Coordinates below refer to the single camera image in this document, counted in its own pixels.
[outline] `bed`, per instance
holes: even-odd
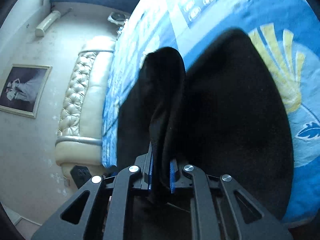
[[[188,71],[231,27],[249,35],[279,89],[295,161],[283,223],[306,223],[320,207],[320,23],[306,0],[140,0],[115,46],[103,111],[102,164],[117,165],[118,111],[145,56],[173,47]]]

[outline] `black garment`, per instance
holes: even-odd
[[[230,174],[276,218],[289,202],[292,140],[276,85],[249,37],[222,34],[185,76],[175,49],[150,53],[120,108],[118,168],[148,151],[152,191],[169,193],[169,163],[181,153],[207,174]]]

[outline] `yellow flower design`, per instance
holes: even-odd
[[[305,55],[299,51],[295,55],[295,67],[292,62],[292,41],[294,34],[283,31],[283,48],[286,60],[278,45],[273,23],[261,25],[260,30],[267,42],[271,54],[266,49],[257,29],[249,33],[249,37],[268,67],[282,98],[287,113],[296,111],[301,105],[301,70]]]

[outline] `framed picture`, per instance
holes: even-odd
[[[0,110],[36,118],[41,94],[51,68],[13,64],[8,77],[0,84]]]

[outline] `bedsheet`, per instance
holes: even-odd
[[[320,23],[306,0],[140,0],[116,43],[103,112],[102,164],[117,164],[119,107],[145,56],[173,47],[188,71],[232,27],[248,33],[288,114],[294,178],[283,222],[310,219],[320,207]]]

